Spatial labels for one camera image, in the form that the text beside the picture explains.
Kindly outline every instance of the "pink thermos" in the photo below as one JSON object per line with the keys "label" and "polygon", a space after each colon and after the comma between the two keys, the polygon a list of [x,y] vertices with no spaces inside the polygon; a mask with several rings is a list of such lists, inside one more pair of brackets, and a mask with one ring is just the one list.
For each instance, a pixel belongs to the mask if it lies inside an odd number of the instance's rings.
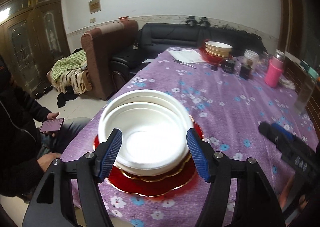
{"label": "pink thermos", "polygon": [[280,76],[283,73],[283,60],[284,53],[279,50],[277,50],[276,56],[269,60],[269,68],[266,76],[264,77],[264,81],[272,88],[275,88],[278,85]]}

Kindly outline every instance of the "jeans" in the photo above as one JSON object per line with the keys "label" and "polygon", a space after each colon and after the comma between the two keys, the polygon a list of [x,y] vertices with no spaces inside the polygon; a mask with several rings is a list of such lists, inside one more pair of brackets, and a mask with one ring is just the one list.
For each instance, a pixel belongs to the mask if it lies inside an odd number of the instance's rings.
{"label": "jeans", "polygon": [[69,143],[88,124],[89,121],[90,119],[85,117],[65,120],[55,137],[40,133],[42,147],[37,158],[40,158],[50,152],[58,152],[62,154]]}

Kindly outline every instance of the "teal bottle lid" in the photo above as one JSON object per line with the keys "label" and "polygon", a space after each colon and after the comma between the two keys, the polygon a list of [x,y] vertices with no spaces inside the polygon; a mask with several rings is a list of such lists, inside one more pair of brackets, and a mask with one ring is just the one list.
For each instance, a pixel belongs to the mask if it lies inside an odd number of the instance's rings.
{"label": "teal bottle lid", "polygon": [[317,79],[319,77],[318,73],[311,67],[309,68],[308,74],[310,74],[314,79]]}

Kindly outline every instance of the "clear water bottle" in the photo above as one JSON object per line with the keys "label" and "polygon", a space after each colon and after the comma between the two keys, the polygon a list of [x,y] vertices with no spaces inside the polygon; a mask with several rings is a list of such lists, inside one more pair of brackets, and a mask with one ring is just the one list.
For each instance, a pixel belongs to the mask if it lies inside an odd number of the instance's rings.
{"label": "clear water bottle", "polygon": [[300,115],[304,111],[313,93],[313,89],[315,88],[318,76],[318,73],[310,67],[307,77],[298,95],[298,98],[293,105],[293,108],[297,114]]}

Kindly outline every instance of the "tile floor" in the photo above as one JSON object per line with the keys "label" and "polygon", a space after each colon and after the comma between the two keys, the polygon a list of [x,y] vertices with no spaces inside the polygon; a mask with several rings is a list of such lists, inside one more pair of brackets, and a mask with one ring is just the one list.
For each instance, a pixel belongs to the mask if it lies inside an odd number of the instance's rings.
{"label": "tile floor", "polygon": [[[60,112],[59,117],[65,119],[73,119],[76,117],[88,117],[93,118],[94,115],[106,104],[106,101],[95,99],[87,95],[81,95],[73,101],[67,101],[66,105],[62,108],[57,107],[57,96],[58,92],[52,90],[47,95],[43,96],[38,100],[38,102],[47,107],[52,112]],[[7,214],[12,218],[12,220],[19,226],[22,226],[23,217],[28,208],[21,199],[17,197],[4,197],[0,196],[0,203],[2,207],[6,210]],[[80,209],[76,210],[76,216],[79,224],[85,226],[82,211]],[[113,218],[112,222],[115,227],[130,227],[131,224],[125,223],[117,218]]]}

